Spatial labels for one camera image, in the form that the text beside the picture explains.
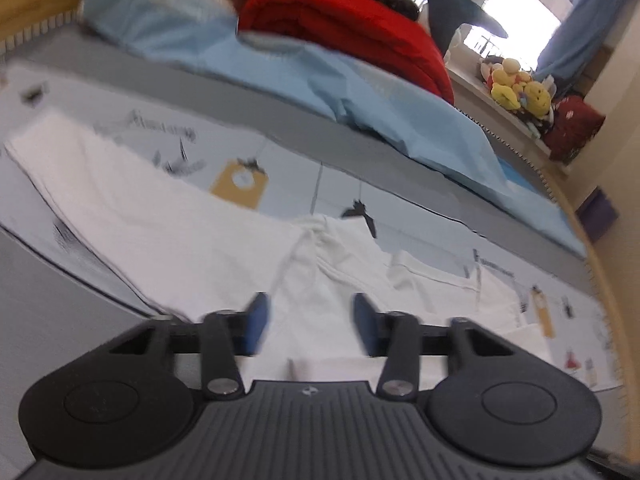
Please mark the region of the white long-sleeve shirt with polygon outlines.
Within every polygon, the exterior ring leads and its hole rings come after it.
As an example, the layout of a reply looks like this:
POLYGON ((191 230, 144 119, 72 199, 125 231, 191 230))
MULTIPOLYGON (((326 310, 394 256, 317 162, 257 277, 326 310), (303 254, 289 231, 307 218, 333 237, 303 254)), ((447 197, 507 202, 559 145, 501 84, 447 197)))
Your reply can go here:
POLYGON ((467 276, 429 266, 408 252, 384 252, 360 218, 315 214, 283 221, 210 195, 59 112, 41 114, 6 141, 54 214, 153 307, 197 321, 270 300, 246 380, 374 382, 352 320, 352 298, 428 325, 463 316, 548 359, 541 328, 518 295, 491 272, 467 276))

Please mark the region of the purple box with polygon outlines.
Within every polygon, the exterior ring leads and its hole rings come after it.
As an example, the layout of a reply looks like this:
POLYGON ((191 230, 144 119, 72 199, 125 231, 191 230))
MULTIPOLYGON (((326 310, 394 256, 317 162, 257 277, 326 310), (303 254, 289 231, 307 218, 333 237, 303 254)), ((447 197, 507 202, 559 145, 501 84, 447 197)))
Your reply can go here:
POLYGON ((592 244, 600 240, 620 216, 600 186, 585 198, 576 214, 592 244))

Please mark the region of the grey printed bed sheet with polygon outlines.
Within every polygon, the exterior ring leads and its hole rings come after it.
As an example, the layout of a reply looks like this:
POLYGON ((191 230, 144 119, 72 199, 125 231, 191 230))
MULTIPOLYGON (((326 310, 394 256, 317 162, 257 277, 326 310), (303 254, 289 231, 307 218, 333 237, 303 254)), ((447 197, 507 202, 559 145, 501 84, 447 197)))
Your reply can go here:
POLYGON ((362 203, 386 252, 403 250, 452 274, 484 266, 518 294, 536 320, 533 291, 547 298, 555 362, 593 386, 603 408, 596 445, 626 448, 611 326, 586 260, 375 133, 357 131, 232 82, 152 63, 66 26, 1 62, 1 127, 55 106, 157 166, 210 188, 230 162, 253 159, 268 182, 263 214, 337 217, 362 203))

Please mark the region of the light blue duvet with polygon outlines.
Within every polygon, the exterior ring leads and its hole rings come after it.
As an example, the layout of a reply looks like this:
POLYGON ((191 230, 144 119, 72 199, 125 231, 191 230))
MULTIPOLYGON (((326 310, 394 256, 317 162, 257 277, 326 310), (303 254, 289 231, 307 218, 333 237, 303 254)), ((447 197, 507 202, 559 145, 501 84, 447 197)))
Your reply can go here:
POLYGON ((238 20, 216 0, 84 0, 82 17, 147 60, 228 79, 373 130, 576 256, 586 253, 558 205, 506 176, 476 122, 410 82, 298 40, 243 41, 238 20))

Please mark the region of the yellow plush toys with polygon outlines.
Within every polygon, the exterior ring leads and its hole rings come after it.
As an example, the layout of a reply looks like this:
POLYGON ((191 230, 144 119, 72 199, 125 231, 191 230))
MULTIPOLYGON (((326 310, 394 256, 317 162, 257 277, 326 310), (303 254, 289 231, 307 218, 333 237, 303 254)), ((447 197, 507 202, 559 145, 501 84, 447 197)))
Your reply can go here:
POLYGON ((488 56, 478 66, 480 78, 502 108, 527 119, 552 122, 556 85, 552 76, 543 81, 522 69, 514 58, 488 56))

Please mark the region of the blue curtain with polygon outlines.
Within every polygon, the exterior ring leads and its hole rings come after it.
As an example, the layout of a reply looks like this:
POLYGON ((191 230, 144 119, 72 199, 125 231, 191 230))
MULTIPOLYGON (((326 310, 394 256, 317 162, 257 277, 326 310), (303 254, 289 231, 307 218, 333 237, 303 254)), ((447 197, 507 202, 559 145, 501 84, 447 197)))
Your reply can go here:
POLYGON ((538 58, 534 78, 570 86, 596 55, 628 0, 576 0, 538 58))

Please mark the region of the dark teal shark plush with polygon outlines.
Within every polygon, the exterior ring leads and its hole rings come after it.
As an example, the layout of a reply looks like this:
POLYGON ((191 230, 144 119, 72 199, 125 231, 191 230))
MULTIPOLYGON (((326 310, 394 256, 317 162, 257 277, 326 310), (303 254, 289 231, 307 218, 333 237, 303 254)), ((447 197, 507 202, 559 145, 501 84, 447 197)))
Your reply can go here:
POLYGON ((461 25, 484 28, 499 38, 509 37, 499 22, 472 0, 427 0, 427 14, 431 36, 442 55, 461 25))

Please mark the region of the red folded blanket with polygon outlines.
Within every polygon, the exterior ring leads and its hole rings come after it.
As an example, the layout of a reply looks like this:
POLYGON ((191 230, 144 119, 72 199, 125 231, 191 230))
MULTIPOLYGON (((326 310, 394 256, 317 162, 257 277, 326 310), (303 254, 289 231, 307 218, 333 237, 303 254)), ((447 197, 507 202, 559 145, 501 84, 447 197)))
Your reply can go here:
POLYGON ((454 102, 442 54, 431 35, 375 0, 246 0, 239 29, 318 44, 454 102))

